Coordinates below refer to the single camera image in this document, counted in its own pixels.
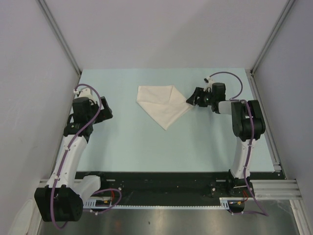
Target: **white wall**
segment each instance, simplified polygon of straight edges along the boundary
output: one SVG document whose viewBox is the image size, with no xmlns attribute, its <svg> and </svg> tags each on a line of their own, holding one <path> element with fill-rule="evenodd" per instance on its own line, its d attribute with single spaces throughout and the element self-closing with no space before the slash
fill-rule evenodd
<svg viewBox="0 0 313 235">
<path fill-rule="evenodd" d="M 46 0 L 80 68 L 251 68 L 287 0 Z"/>
<path fill-rule="evenodd" d="M 51 168 L 78 81 L 35 0 L 0 2 L 0 234 Z"/>
<path fill-rule="evenodd" d="M 313 221 L 313 1 L 298 1 L 256 72 L 269 123 L 289 178 Z"/>
</svg>

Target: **folded cloth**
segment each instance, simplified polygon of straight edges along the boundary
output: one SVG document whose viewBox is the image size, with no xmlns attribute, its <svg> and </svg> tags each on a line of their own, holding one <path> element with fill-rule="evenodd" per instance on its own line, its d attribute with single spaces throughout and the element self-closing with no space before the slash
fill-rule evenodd
<svg viewBox="0 0 313 235">
<path fill-rule="evenodd" d="M 192 108 L 174 86 L 139 86 L 137 103 L 164 130 Z"/>
</svg>

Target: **gray wall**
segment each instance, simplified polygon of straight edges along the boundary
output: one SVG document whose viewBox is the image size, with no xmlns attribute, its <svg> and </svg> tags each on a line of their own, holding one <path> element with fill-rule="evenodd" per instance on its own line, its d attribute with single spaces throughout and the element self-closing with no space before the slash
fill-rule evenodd
<svg viewBox="0 0 313 235">
<path fill-rule="evenodd" d="M 269 123 L 289 178 L 313 220 L 313 1 L 296 3 L 256 72 Z"/>
<path fill-rule="evenodd" d="M 46 2 L 84 69 L 249 69 L 287 0 Z"/>
<path fill-rule="evenodd" d="M 35 0 L 0 1 L 0 234 L 51 169 L 74 70 Z"/>
</svg>

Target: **fabric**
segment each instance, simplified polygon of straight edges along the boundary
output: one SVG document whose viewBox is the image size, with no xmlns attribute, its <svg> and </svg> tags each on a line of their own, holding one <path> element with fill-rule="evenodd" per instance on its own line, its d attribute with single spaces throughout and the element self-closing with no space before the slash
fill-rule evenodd
<svg viewBox="0 0 313 235">
<path fill-rule="evenodd" d="M 164 130 L 192 108 L 174 86 L 139 86 L 137 103 Z"/>
</svg>

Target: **white table surface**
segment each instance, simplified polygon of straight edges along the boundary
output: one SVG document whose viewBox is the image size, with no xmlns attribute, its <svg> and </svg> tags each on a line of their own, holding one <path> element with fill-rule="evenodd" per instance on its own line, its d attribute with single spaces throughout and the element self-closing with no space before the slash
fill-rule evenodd
<svg viewBox="0 0 313 235">
<path fill-rule="evenodd" d="M 93 126 L 78 171 L 228 171 L 236 147 L 231 116 L 212 113 L 210 107 L 194 107 L 165 131 L 136 102 L 139 85 L 174 85 L 188 98 L 197 86 L 205 86 L 207 75 L 223 70 L 242 79 L 239 98 L 253 99 L 244 69 L 84 70 L 80 83 L 105 96 L 114 117 Z M 240 90 L 231 75 L 213 78 L 225 83 L 226 98 Z M 251 171 L 274 171 L 264 135 L 255 147 Z"/>
</svg>

